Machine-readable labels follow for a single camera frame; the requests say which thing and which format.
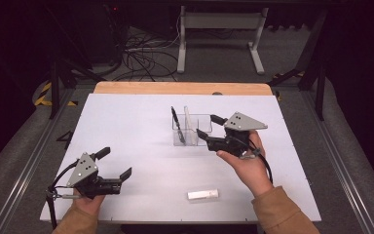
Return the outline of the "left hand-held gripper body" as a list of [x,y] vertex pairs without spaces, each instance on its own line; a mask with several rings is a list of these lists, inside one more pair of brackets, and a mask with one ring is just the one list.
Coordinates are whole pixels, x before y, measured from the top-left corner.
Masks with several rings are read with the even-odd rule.
[[96,160],[91,155],[87,152],[82,154],[66,186],[77,189],[82,196],[91,199],[98,195],[119,194],[123,182],[119,178],[99,176]]

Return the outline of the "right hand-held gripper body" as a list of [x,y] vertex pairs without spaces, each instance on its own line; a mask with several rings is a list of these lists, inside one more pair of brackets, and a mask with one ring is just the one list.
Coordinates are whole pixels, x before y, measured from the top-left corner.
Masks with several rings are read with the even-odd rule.
[[234,156],[242,158],[248,150],[253,150],[249,140],[249,132],[264,130],[268,126],[240,112],[235,112],[222,126],[225,131],[224,137],[210,136],[206,140],[209,151],[226,151]]

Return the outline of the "clear plastic pen holder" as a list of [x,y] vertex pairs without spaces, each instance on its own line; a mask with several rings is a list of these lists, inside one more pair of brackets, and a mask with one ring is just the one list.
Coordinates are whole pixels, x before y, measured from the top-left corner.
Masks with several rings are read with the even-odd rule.
[[185,115],[184,114],[179,114],[178,120],[180,123],[180,128],[182,133],[184,134],[186,144],[182,144],[179,140],[178,134],[177,134],[177,128],[175,126],[175,123],[172,122],[172,140],[173,140],[173,145],[174,146],[206,146],[206,142],[200,138],[198,138],[197,135],[197,130],[201,130],[203,132],[206,132],[209,136],[212,133],[212,125],[210,121],[210,116],[206,114],[190,114],[191,119],[193,122],[193,129],[196,133],[197,137],[197,145],[192,145],[191,144],[191,138],[190,138],[190,133],[187,129],[186,126],[186,121],[185,121]]

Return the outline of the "white pen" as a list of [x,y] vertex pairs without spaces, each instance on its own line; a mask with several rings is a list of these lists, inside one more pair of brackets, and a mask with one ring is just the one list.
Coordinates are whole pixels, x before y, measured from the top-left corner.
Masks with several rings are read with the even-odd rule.
[[192,122],[191,115],[190,115],[190,112],[189,112],[189,109],[188,109],[187,105],[184,106],[184,113],[185,113],[186,126],[187,126],[187,129],[188,129],[189,133],[190,133],[191,144],[192,145],[197,145],[197,137],[196,137],[196,133],[193,129],[193,122]]

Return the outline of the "black pen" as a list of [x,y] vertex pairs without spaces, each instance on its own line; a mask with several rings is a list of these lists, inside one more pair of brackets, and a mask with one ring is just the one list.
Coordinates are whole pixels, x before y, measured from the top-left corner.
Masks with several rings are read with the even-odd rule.
[[185,140],[185,137],[184,137],[184,134],[182,133],[181,131],[181,128],[180,128],[180,123],[179,123],[179,120],[178,120],[178,117],[177,117],[177,114],[176,114],[176,111],[175,109],[173,108],[173,106],[170,108],[171,109],[171,115],[172,115],[172,118],[173,118],[173,121],[175,123],[175,126],[177,128],[177,134],[178,134],[178,137],[179,137],[179,140],[182,144],[186,144],[186,140]]

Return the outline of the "person's left hand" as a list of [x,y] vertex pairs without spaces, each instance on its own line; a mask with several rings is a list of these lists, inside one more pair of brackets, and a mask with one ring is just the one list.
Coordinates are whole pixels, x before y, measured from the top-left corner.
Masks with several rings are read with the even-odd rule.
[[89,215],[99,215],[101,205],[105,199],[105,195],[95,196],[93,199],[81,197],[75,199],[73,204],[81,211]]

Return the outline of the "person's right hand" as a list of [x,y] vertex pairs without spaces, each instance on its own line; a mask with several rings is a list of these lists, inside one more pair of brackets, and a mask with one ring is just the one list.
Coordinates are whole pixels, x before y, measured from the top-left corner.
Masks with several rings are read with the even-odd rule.
[[248,187],[254,197],[260,196],[274,188],[269,180],[268,171],[260,156],[240,159],[228,152],[219,150],[216,155],[228,163],[240,180]]

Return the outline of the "white board sheet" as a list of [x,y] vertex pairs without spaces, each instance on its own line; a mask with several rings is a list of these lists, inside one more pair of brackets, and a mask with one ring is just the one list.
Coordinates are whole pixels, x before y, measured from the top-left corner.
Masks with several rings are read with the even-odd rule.
[[[108,196],[100,220],[107,223],[245,223],[257,217],[252,195],[232,168],[205,146],[174,146],[171,107],[228,118],[243,113],[265,123],[260,131],[276,185],[312,221],[320,214],[279,104],[273,96],[91,94],[62,166],[84,152],[110,147],[98,161],[104,178],[132,168],[120,194]],[[217,189],[218,198],[189,200],[187,193]]]

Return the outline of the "white eraser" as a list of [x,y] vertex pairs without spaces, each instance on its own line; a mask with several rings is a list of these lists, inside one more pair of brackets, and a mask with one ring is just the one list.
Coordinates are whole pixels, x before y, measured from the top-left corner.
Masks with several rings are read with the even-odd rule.
[[218,197],[219,197],[219,192],[217,189],[192,191],[192,192],[187,193],[187,198],[189,200],[212,199],[212,198],[218,198]]

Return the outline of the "black metal stand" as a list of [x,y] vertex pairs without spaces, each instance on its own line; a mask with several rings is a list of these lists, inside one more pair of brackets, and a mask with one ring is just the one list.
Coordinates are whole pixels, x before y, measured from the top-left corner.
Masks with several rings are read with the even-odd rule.
[[74,89],[77,84],[73,70],[77,70],[96,83],[103,81],[103,78],[90,71],[87,62],[83,60],[80,49],[58,21],[53,7],[47,1],[42,3],[42,11],[40,22],[43,25],[41,31],[44,35],[45,50],[51,64],[52,111],[50,118],[54,119],[63,107],[59,95],[59,83],[62,83],[66,89]]
[[284,74],[279,74],[272,81],[268,82],[270,87],[275,87],[289,78],[304,72],[298,83],[298,88],[300,91],[309,91],[314,84],[317,84],[315,112],[320,121],[324,120],[322,110],[325,87],[325,64],[323,54],[320,51],[319,38],[326,17],[327,10],[321,10],[296,66]]

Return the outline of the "aluminium floor rail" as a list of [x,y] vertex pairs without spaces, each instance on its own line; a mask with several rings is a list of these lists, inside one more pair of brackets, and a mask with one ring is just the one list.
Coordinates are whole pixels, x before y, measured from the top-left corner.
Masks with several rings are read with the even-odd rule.
[[325,123],[319,119],[318,114],[316,113],[314,99],[307,92],[302,92],[301,96],[308,106],[311,115],[313,116],[313,119],[320,132],[321,138],[324,140],[330,163],[332,164],[332,167],[336,175],[338,176],[338,179],[355,213],[355,217],[362,229],[363,234],[374,234],[374,220],[371,217],[370,212],[366,208],[363,199],[359,194],[345,163],[343,162],[341,154],[337,149],[335,142],[331,138],[330,132],[328,131]]
[[60,118],[61,113],[65,109],[67,103],[72,97],[74,91],[72,89],[66,89],[60,99],[60,108],[52,119],[49,119],[40,135],[36,145],[33,148],[25,166],[22,168],[20,175],[17,176],[15,184],[11,189],[11,193],[6,199],[0,211],[0,234],[3,234],[6,230],[10,220],[12,219],[15,210],[17,209],[19,202],[25,193],[30,180],[32,179],[38,164],[40,163],[43,152],[48,144],[49,138],[56,127],[57,121]]

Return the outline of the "white metal stand frame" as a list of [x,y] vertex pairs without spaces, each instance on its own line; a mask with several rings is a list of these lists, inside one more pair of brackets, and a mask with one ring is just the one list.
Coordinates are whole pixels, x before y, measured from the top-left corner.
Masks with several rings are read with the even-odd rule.
[[185,70],[187,29],[251,29],[255,31],[255,36],[247,46],[256,72],[263,75],[265,69],[258,54],[258,45],[268,12],[268,8],[263,8],[257,13],[193,13],[187,12],[186,7],[182,6],[178,24],[179,49],[176,71],[183,73]]

